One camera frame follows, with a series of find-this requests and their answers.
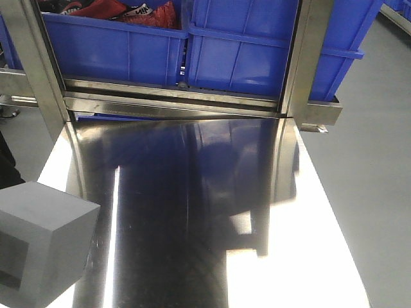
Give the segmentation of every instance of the metal post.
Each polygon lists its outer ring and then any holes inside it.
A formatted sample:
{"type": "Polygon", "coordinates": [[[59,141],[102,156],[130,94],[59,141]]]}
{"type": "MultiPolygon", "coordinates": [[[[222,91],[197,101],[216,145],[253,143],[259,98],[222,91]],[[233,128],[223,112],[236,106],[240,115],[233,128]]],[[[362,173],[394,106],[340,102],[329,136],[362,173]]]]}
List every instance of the metal post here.
{"type": "Polygon", "coordinates": [[[62,95],[64,82],[37,2],[1,0],[0,11],[50,136],[56,141],[69,114],[62,95]]]}
{"type": "Polygon", "coordinates": [[[334,0],[300,0],[280,113],[303,124],[334,0]]]}

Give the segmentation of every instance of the gray box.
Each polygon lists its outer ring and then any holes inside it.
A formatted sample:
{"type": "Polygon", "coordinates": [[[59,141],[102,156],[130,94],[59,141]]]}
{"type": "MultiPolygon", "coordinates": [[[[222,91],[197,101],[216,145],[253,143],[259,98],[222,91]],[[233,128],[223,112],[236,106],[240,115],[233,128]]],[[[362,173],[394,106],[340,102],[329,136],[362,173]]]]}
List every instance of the gray box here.
{"type": "Polygon", "coordinates": [[[80,279],[99,209],[38,183],[0,190],[0,303],[44,308],[80,279]]]}

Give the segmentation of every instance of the gray floor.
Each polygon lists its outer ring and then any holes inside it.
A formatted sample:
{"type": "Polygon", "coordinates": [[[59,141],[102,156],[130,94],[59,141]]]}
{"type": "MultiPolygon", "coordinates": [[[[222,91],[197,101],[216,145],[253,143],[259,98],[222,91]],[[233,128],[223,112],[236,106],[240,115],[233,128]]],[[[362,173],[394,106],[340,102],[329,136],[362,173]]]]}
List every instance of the gray floor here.
{"type": "MultiPolygon", "coordinates": [[[[383,17],[338,91],[328,135],[303,138],[374,308],[411,307],[411,40],[383,17]]],[[[52,143],[37,110],[0,121],[26,180],[52,143]]]]}

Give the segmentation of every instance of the metal bracket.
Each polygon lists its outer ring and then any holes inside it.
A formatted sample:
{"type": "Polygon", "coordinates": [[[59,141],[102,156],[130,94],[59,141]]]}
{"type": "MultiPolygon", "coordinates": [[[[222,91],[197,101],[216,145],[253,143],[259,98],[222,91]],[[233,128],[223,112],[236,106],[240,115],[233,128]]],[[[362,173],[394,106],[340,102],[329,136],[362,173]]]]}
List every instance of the metal bracket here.
{"type": "Polygon", "coordinates": [[[300,128],[306,118],[317,65],[334,0],[301,0],[280,113],[293,117],[300,128]]]}
{"type": "Polygon", "coordinates": [[[306,124],[301,125],[300,131],[309,133],[328,133],[327,128],[321,124],[306,124]]]}
{"type": "Polygon", "coordinates": [[[334,102],[309,101],[303,123],[334,125],[340,116],[342,106],[337,99],[334,102]]]}

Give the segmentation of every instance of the red fabric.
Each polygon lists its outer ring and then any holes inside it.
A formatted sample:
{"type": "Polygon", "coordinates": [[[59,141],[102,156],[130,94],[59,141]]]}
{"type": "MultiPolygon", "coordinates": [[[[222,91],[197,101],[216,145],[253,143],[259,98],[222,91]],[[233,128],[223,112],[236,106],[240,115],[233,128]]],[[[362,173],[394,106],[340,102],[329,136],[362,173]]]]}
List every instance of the red fabric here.
{"type": "Polygon", "coordinates": [[[127,6],[117,0],[95,0],[87,8],[71,13],[72,16],[109,19],[124,13],[127,6]]]}
{"type": "Polygon", "coordinates": [[[116,21],[169,29],[177,29],[178,27],[174,4],[171,0],[159,6],[150,15],[123,16],[116,19],[116,21]]]}

